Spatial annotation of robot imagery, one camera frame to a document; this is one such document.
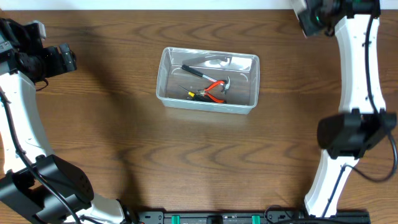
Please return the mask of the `black yellow screwdriver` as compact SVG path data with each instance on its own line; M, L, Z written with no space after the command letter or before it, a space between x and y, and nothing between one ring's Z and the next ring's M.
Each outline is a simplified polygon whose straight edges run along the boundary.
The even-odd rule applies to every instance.
M193 101L202 101L202 102L212 102L212 100L210 98L207 98L205 96L201 96L201 95L197 95L196 93L182 87L179 86L181 89L183 89L184 91L187 92L187 94L190 96L190 99Z

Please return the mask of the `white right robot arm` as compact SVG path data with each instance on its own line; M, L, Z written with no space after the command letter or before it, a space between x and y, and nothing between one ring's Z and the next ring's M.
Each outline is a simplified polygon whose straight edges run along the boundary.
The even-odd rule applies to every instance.
M397 170L397 146L392 130L396 113L386 111L377 61L379 1L292 1L305 36L324 32L336 37L341 61L341 98L338 114L319 121L320 163L304 198L311 219L331 220L349 174L371 182L386 182ZM393 165L386 177L372 178L356 168L360 158L384 138L392 146Z

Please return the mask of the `clear plastic container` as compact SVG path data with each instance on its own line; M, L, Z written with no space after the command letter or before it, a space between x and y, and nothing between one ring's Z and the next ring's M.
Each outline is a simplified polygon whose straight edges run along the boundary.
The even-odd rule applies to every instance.
M182 86L197 94L213 82L182 70L182 65L219 80L231 79L222 103L232 107L230 113L248 114L256 107L259 96L260 63L253 54L167 47L162 52L156 95L164 106L188 109L190 97Z

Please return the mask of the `red handled pliers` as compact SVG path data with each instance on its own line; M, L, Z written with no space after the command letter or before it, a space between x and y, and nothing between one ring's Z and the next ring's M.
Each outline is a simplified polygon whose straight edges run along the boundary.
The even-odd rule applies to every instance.
M212 83L210 86L197 91L197 95L204 101L209 103L226 103L226 100L221 96L223 90L223 80Z

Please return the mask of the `small claw hammer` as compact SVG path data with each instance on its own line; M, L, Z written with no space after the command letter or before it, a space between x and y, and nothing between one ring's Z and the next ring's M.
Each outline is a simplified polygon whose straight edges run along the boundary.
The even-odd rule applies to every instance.
M181 69L185 70L186 72L189 72L189 73L191 73L193 75L196 75L198 77L207 79L207 80L209 80L209 81L211 81L213 83L216 83L218 81L217 79L211 78L211 77L205 75L204 73L202 73L202 72L200 72L198 70L195 70L192 67L189 67L188 65L182 65ZM230 88L231 79L230 79L230 77L228 77L226 80L221 80L221 81L222 81L221 86L223 87L223 90L221 92L226 94L228 92L229 88Z

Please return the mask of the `silver offset wrench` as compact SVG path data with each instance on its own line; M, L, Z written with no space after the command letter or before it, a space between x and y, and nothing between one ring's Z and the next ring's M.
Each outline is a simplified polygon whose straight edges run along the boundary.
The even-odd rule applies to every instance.
M225 106L222 103L212 102L208 98L187 97L186 100L190 102L188 109L217 111L223 113L230 113L233 110L230 106Z

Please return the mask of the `white blue cardboard box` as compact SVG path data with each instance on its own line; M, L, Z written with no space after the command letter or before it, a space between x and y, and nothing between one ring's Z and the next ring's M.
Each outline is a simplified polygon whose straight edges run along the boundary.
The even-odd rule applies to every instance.
M306 0L290 0L290 4L296 16L298 16L301 12L307 10L307 1Z

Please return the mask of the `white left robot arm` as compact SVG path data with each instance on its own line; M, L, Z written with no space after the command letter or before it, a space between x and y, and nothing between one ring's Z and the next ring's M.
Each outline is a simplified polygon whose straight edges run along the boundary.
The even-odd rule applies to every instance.
M31 223L137 223L119 200L96 194L47 139L36 83L75 71L76 57L67 44L44 47L45 38L39 21L1 19L1 202Z

